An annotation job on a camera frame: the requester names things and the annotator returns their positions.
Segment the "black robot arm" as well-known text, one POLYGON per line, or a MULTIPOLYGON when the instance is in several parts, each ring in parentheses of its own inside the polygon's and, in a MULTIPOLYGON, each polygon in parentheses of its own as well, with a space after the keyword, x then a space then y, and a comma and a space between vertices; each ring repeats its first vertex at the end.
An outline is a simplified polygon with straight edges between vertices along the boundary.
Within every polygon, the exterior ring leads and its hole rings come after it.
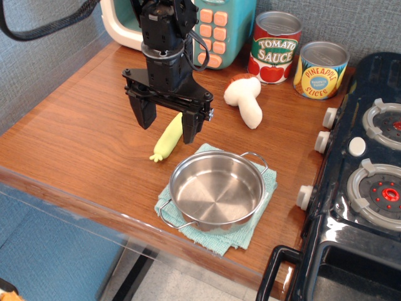
POLYGON ((156 119, 160 105, 182 113, 185 144, 191 144, 204 121, 213 115, 213 94, 199 85, 193 71, 206 68, 194 65, 193 42, 205 42, 194 31, 198 8, 191 1, 132 1, 142 30, 141 51, 145 69, 125 69, 126 94, 138 124, 147 129, 156 119))

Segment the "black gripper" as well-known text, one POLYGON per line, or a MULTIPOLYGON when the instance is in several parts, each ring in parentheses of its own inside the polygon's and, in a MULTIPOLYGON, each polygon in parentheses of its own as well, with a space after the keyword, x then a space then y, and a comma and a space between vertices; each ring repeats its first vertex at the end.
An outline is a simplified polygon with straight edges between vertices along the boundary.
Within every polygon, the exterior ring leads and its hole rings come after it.
POLYGON ((213 116, 213 94, 193 77, 192 51, 155 51, 146 53, 145 57, 146 68, 122 71, 127 81, 126 94, 138 124, 148 129, 157 117, 158 105, 181 112, 184 143, 193 143, 204 120, 213 116))

